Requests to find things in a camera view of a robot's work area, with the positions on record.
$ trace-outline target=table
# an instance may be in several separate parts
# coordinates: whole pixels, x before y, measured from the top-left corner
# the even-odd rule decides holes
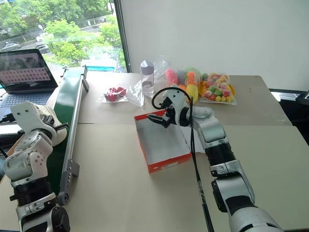
[[[148,97],[142,108],[128,102],[96,102],[106,85],[127,87],[135,85],[139,79],[140,75],[136,73],[88,72],[90,91],[82,100],[79,123],[134,124],[134,116],[155,111]],[[231,82],[236,88],[236,106],[201,104],[213,108],[223,125],[292,125],[260,76],[231,76]]]
[[[90,91],[80,111],[84,124],[77,125],[73,158],[81,165],[80,176],[73,181],[71,201],[66,206],[71,231],[205,231],[192,161],[148,174],[133,116],[153,109],[147,101],[143,108],[125,102],[91,105],[97,99],[92,90],[97,79],[97,75],[88,76]],[[250,83],[256,89],[262,87],[259,77],[251,78]],[[239,103],[239,110],[245,110],[243,104]],[[259,107],[269,109],[267,104]],[[309,228],[309,148],[298,130],[270,114],[256,116],[251,122],[255,125],[249,125],[247,115],[227,118],[218,109],[216,115],[225,120],[225,131],[254,189],[256,205],[285,230]],[[97,116],[102,117],[98,124]],[[197,162],[215,231],[229,231],[227,214],[217,209],[212,195],[207,158],[198,154]],[[1,229],[18,229],[16,202],[8,199],[12,193],[6,177],[0,184]]]

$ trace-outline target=white robotic arm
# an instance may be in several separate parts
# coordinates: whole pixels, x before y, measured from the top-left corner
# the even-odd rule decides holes
[[[186,96],[176,86],[167,90],[160,105],[161,109],[166,109],[166,114],[163,117],[148,115],[151,121],[165,128],[171,123],[185,127],[192,125],[197,131],[210,163],[211,175],[215,178],[211,183],[213,195],[219,210],[229,215],[231,232],[282,232],[266,211],[254,205],[253,189],[213,110],[194,106],[191,122]]]
[[[47,179],[46,161],[53,146],[67,135],[53,109],[23,102],[11,107],[12,114],[25,134],[14,145],[14,152],[4,163],[11,180],[21,232],[68,232],[69,217],[56,206],[56,195]]]

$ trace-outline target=open cardboard box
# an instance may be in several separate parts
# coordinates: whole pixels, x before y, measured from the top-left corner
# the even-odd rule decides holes
[[[151,114],[162,116],[164,113],[165,110]],[[134,119],[149,173],[187,162],[191,158],[189,147],[191,129],[173,124],[164,128],[150,121],[147,115],[149,114],[135,116]],[[201,145],[198,141],[196,151],[200,150]]]

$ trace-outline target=car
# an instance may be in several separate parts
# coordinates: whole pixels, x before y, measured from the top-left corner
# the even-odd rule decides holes
[[[2,52],[7,52],[7,51],[12,51],[16,50],[22,47],[22,44],[20,42],[13,42],[13,43],[8,43],[6,44],[1,51]]]
[[[36,47],[42,54],[50,52],[49,47],[47,45],[40,45]]]

